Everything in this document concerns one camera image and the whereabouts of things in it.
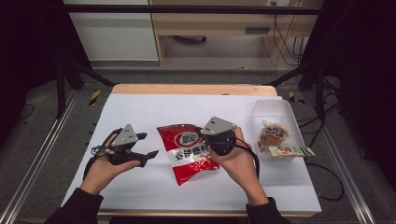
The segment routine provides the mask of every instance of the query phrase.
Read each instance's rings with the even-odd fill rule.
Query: person's right hand
[[[237,127],[233,131],[237,139],[245,142],[241,128]],[[236,140],[236,144],[245,147],[246,145],[240,140]],[[209,153],[212,160],[220,164],[233,181],[241,186],[247,194],[247,200],[250,205],[269,203],[256,175],[253,158],[248,152],[242,148],[235,147],[226,156],[219,156],[211,148],[209,148]]]

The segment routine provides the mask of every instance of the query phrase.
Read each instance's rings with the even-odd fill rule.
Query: person
[[[234,130],[236,144],[244,146],[245,138],[241,128]],[[235,147],[230,154],[219,156],[209,149],[214,161],[221,165],[227,174],[235,181],[247,195],[247,215],[250,224],[289,224],[288,219],[282,217],[276,208],[276,201],[267,197],[256,175],[253,159],[245,150]],[[98,223],[97,213],[104,189],[117,175],[138,166],[140,161],[128,161],[120,165],[111,164],[106,154],[101,155],[90,168],[81,186],[76,188],[63,207],[58,208],[47,220],[46,224],[91,224]]]

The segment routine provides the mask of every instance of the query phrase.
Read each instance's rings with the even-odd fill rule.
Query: human hand
[[[116,134],[113,134],[109,138],[106,142],[106,147],[110,145],[116,136]],[[120,165],[113,165],[108,160],[107,153],[102,152],[92,164],[80,188],[92,195],[98,195],[117,175],[139,165],[140,161],[127,161]]]
[[[245,138],[241,128],[237,127],[233,132],[237,138],[236,144],[245,147]],[[238,147],[234,147],[233,150],[225,156],[219,156],[211,148],[209,148],[209,153],[212,160],[220,164],[224,170],[227,171],[231,179],[244,190],[250,205],[269,203],[256,175],[253,158],[250,153]]]

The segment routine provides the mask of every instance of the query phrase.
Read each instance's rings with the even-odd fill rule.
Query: white paper sheet
[[[257,115],[252,117],[251,112],[262,99],[281,101],[280,97],[263,96],[110,94],[64,203],[81,184],[85,165],[92,156],[91,148],[101,145],[113,130],[131,123],[137,133],[148,134],[145,140],[136,143],[133,151],[160,152],[145,168],[134,168],[114,179],[101,193],[105,197],[101,209],[245,212],[245,193],[221,168],[203,171],[179,186],[156,128],[179,123],[204,127],[216,116],[240,126],[257,152],[255,143],[260,124]],[[285,120],[286,125],[296,126],[291,110],[274,111],[273,116],[262,117]],[[289,144],[303,144],[299,131],[295,136],[295,142]],[[260,181],[268,196],[276,198],[279,211],[321,211],[303,159],[275,160],[263,156],[260,159]]]

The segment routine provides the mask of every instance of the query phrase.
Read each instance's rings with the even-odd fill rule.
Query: logo on snack bag
[[[192,147],[199,141],[200,137],[195,132],[184,132],[175,136],[175,144],[178,147]]]

